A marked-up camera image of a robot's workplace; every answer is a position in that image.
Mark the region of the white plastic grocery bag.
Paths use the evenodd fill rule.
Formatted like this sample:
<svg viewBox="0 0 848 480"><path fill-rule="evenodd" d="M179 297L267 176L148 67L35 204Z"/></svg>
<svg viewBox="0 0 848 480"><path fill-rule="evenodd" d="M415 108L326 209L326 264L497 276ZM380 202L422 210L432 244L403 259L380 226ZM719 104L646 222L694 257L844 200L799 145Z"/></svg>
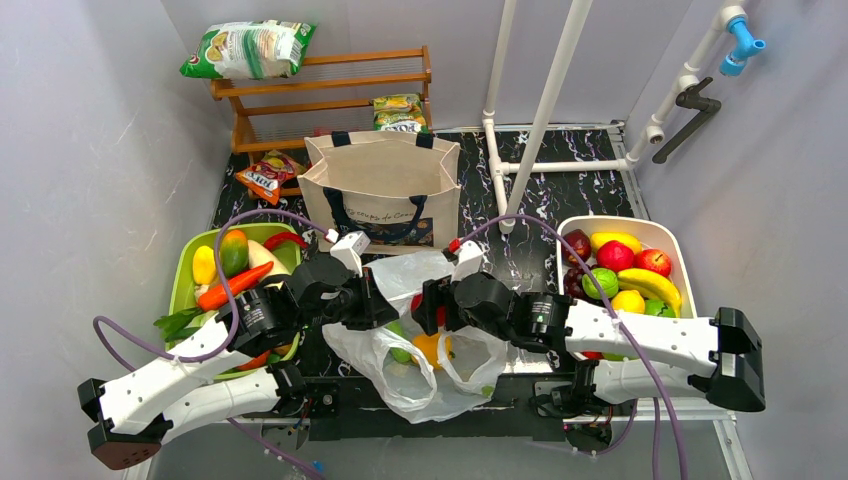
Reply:
<svg viewBox="0 0 848 480"><path fill-rule="evenodd" d="M411 424L442 422L491 400L506 369L507 343L465 327L441 334L434 371L412 339L424 334L411 318L410 304L426 280L450 275L454 266L437 251L389 257L368 264L380 292L401 315L383 327L349 330L340 323L322 327L325 342L344 363L366 377L395 414ZM444 340L452 338L455 358Z"/></svg>

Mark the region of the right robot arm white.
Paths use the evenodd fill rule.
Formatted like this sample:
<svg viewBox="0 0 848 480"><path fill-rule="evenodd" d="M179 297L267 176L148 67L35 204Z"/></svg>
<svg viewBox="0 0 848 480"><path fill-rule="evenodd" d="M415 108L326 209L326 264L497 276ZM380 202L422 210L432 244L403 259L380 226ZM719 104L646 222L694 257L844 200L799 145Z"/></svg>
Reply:
<svg viewBox="0 0 848 480"><path fill-rule="evenodd" d="M550 395L568 415L663 396L704 398L737 412L766 407L762 340L738 309L692 319L610 314L567 295L518 293L479 272L425 282L411 310L427 334L473 327L563 360L588 351L621 356L577 362L572 379Z"/></svg>

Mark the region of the orange yellow bell pepper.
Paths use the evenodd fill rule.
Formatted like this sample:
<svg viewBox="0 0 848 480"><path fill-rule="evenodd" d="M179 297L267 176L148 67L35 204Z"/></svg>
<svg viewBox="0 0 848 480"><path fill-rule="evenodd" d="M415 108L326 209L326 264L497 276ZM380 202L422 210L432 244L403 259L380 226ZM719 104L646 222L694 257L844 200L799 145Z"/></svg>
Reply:
<svg viewBox="0 0 848 480"><path fill-rule="evenodd" d="M412 344L424 354L428 364L433 368L434 371L443 369L442 365L439 363L438 360L438 342L441 338L441 334L435 334L432 336L420 334L412 339ZM451 337L445 338L444 347L445 352L448 355L448 359L453 360L455 358L455 353L453 352L453 344Z"/></svg>

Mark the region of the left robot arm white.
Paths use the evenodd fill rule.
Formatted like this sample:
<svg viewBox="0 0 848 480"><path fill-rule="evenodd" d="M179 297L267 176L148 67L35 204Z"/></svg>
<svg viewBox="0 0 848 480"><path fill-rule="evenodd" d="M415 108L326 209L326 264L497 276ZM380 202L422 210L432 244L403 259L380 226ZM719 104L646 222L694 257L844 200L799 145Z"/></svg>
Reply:
<svg viewBox="0 0 848 480"><path fill-rule="evenodd" d="M335 400L337 388L303 376L291 360L236 379L217 377L276 347L295 346L299 334L325 324L367 331L398 317L368 267L351 270L321 254L290 275L271 275L226 301L164 356L120 378L80 384L80 407L94 423L87 433L90 452L108 468L123 470L210 423L288 407L306 411L324 396Z"/></svg>

